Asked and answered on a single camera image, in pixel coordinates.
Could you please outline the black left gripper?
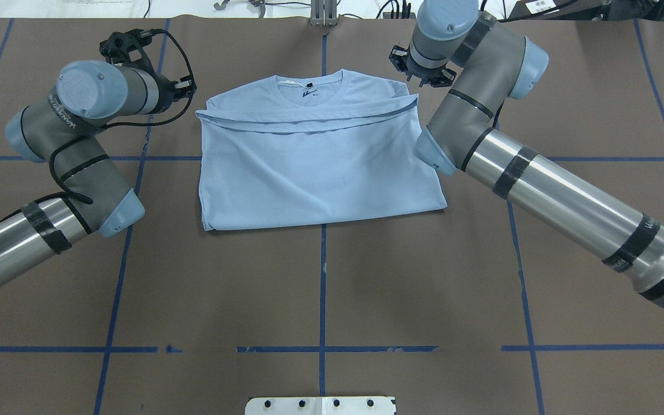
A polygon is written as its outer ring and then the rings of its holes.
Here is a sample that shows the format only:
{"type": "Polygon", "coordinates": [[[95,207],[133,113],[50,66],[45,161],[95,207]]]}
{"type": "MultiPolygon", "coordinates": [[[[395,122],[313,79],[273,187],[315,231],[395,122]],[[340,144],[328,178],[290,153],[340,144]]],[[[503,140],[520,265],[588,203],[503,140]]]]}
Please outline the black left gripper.
{"type": "Polygon", "coordinates": [[[196,90],[195,77],[192,74],[171,81],[166,76],[159,76],[159,113],[163,113],[171,105],[181,99],[192,97],[196,90]]]}

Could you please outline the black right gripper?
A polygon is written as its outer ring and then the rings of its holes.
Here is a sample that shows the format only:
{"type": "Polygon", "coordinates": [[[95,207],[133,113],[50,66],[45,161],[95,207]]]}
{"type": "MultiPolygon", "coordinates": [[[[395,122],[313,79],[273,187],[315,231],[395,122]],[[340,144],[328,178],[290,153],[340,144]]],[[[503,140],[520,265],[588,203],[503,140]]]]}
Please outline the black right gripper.
{"type": "Polygon", "coordinates": [[[394,45],[389,55],[389,60],[396,71],[406,74],[407,81],[419,78],[419,87],[448,88],[453,85],[458,76],[456,71],[446,68],[446,64],[435,68],[421,66],[414,60],[412,52],[413,50],[394,45]]]}

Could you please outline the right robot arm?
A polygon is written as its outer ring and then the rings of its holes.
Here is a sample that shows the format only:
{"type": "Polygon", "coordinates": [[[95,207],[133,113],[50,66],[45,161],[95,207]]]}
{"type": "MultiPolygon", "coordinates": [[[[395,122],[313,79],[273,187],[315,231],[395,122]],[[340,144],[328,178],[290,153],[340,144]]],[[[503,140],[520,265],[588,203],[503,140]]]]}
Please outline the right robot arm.
{"type": "Polygon", "coordinates": [[[390,61],[408,78],[447,87],[448,94],[414,154],[440,173],[463,171],[537,216],[664,309],[664,226],[492,124],[506,99],[532,90],[549,60],[475,1],[423,2],[411,42],[393,47],[390,61]]]}

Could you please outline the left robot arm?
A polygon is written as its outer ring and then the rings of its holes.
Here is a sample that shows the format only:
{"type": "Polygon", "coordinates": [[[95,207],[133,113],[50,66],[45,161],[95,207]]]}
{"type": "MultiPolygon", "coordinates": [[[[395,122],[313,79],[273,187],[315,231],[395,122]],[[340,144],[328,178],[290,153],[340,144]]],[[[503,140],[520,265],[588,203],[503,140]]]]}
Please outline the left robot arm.
{"type": "Polygon", "coordinates": [[[145,215],[96,137],[117,116],[161,113],[195,90],[192,74],[169,81],[134,64],[76,61],[44,100],[11,118],[10,146],[26,160],[47,163],[60,192],[0,221],[0,287],[87,235],[109,238],[145,215]]]}

